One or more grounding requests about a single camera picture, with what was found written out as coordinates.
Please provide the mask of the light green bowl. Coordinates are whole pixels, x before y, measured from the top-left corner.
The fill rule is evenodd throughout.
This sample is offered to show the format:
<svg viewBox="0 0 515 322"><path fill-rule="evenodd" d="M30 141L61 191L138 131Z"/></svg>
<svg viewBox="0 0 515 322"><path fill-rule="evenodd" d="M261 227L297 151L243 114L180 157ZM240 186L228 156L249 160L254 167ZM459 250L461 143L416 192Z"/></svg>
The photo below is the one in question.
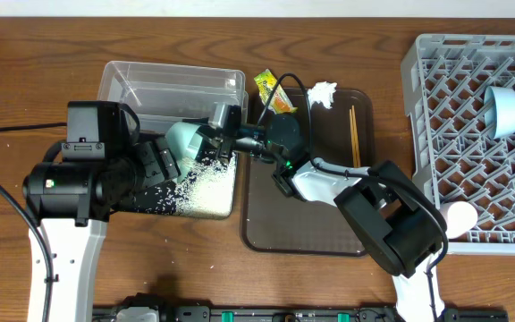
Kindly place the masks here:
<svg viewBox="0 0 515 322"><path fill-rule="evenodd" d="M175 179L181 183L196 163L202 136L198 133L200 126L194 123L175 123L165 134L166 142L172 152L180 175Z"/></svg>

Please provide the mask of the pink white cup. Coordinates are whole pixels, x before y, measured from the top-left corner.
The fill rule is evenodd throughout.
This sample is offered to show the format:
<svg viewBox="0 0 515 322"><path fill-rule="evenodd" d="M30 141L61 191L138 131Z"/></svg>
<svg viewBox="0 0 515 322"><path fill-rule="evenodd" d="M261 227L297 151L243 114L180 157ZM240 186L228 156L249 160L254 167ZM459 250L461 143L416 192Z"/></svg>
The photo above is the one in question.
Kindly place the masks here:
<svg viewBox="0 0 515 322"><path fill-rule="evenodd" d="M478 220L477 210L467 201L444 203L439 211L447 225L446 235L449 240L462 236L472 229Z"/></svg>

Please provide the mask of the light blue bowl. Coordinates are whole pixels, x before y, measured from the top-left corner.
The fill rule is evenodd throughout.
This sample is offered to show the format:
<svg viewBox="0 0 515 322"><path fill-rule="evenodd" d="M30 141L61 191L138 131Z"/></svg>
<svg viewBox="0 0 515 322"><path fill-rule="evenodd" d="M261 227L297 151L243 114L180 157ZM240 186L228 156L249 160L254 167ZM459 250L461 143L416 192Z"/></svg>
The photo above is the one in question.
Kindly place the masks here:
<svg viewBox="0 0 515 322"><path fill-rule="evenodd" d="M515 132L515 91L513 89L490 86L485 91L485 125L488 137L501 139Z"/></svg>

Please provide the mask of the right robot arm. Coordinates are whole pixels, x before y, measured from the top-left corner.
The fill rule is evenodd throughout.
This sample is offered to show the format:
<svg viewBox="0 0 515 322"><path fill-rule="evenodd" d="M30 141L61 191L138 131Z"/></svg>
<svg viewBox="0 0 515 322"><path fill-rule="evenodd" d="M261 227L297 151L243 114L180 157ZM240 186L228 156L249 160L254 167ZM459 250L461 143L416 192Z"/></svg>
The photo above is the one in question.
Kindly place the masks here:
<svg viewBox="0 0 515 322"><path fill-rule="evenodd" d="M448 250L447 224L395 163L351 168L314 157L311 135L302 134L290 114L275 115L267 126L243 123L233 113L209 124L218 159L246 152L273 163L272 178L284 196L340 211L365 252L393 277L404 320L442 316L435 268Z"/></svg>

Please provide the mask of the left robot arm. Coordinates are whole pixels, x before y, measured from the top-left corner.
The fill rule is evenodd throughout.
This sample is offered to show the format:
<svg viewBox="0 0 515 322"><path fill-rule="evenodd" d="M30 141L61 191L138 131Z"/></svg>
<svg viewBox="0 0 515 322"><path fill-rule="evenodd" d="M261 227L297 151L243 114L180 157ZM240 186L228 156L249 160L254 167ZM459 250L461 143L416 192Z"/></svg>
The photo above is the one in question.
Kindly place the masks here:
<svg viewBox="0 0 515 322"><path fill-rule="evenodd" d="M30 232L30 321L89 321L111 209L180 175L165 140L140 141L124 103L72 101L67 138L25 178Z"/></svg>

